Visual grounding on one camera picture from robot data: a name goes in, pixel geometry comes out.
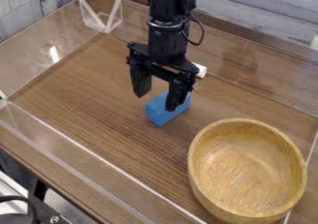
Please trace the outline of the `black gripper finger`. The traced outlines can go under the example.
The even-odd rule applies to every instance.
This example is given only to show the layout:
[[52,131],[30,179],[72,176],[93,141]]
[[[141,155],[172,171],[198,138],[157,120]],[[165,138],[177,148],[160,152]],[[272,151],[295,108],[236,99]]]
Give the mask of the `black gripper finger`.
[[151,74],[141,64],[131,64],[133,94],[141,98],[151,90]]
[[188,84],[184,81],[173,79],[168,83],[168,95],[165,101],[165,110],[168,112],[173,112],[176,108],[184,103],[188,92]]

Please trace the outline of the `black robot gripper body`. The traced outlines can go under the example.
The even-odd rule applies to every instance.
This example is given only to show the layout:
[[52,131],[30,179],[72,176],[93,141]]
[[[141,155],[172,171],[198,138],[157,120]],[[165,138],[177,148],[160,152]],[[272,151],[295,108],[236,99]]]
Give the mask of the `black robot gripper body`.
[[199,69],[184,56],[177,59],[160,61],[149,56],[147,45],[128,43],[128,49],[127,64],[129,65],[129,70],[132,63],[141,64],[148,70],[151,77],[155,76],[168,83],[173,79],[179,79],[188,84],[188,89],[192,89]]

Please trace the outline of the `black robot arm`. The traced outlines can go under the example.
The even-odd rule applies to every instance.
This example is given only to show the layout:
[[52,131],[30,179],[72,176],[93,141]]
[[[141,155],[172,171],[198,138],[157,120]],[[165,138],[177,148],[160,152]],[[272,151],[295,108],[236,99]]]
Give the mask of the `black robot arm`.
[[141,98],[151,90],[152,76],[168,82],[165,110],[173,112],[192,91],[199,68],[185,58],[187,44],[198,46],[203,39],[188,39],[196,0],[148,0],[148,43],[128,43],[132,91]]

